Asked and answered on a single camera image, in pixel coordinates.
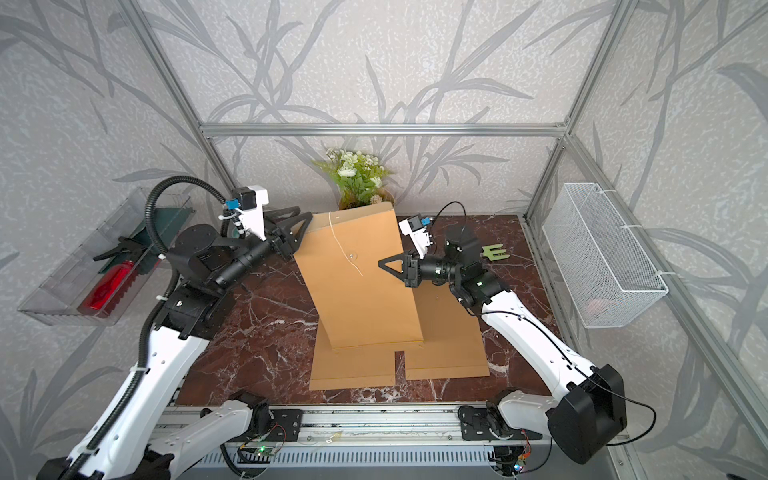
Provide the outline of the brown file bag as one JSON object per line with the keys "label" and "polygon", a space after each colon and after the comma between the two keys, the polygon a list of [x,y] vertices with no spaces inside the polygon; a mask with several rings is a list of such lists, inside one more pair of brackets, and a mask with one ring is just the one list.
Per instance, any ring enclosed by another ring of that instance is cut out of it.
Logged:
{"label": "brown file bag", "polygon": [[389,202],[313,216],[295,259],[333,349],[423,342],[412,290],[378,267],[402,252]]}
{"label": "brown file bag", "polygon": [[490,375],[479,321],[446,285],[423,283],[414,291],[423,345],[405,352],[408,380]]}
{"label": "brown file bag", "polygon": [[318,324],[310,391],[393,386],[395,377],[395,354],[389,347],[334,350],[325,327]]}

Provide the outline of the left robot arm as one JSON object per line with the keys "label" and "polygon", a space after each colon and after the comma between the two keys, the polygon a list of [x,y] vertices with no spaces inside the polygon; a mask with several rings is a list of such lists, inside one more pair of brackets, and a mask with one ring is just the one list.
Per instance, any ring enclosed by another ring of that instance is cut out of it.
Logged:
{"label": "left robot arm", "polygon": [[[224,209],[222,222],[234,221],[238,237],[199,224],[167,245],[156,226],[156,203],[177,184],[212,195]],[[178,433],[150,438],[176,387],[233,309],[233,289],[270,256],[289,261],[301,246],[312,213],[298,207],[267,211],[267,202],[261,187],[242,187],[227,198],[184,175],[166,178],[150,191],[145,228],[172,267],[168,288],[142,325],[137,362],[108,408],[70,454],[47,461],[38,478],[175,479],[232,439],[262,439],[274,431],[278,423],[268,400],[239,391]]]}

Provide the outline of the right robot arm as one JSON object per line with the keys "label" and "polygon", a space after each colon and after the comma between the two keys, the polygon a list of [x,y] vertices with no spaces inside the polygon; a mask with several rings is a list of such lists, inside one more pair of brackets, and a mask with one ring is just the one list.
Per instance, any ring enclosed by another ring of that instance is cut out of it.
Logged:
{"label": "right robot arm", "polygon": [[507,441],[535,433],[572,461],[584,465],[605,447],[620,447],[628,426],[624,379],[611,365],[601,368],[552,333],[491,268],[507,258],[500,244],[481,245],[465,222],[448,227],[443,250],[432,252],[439,218],[416,214],[399,221],[412,249],[379,260],[379,267],[415,289],[429,281],[447,286],[471,316],[499,333],[535,370],[545,395],[506,390],[482,408],[462,406],[461,423],[482,440]]}

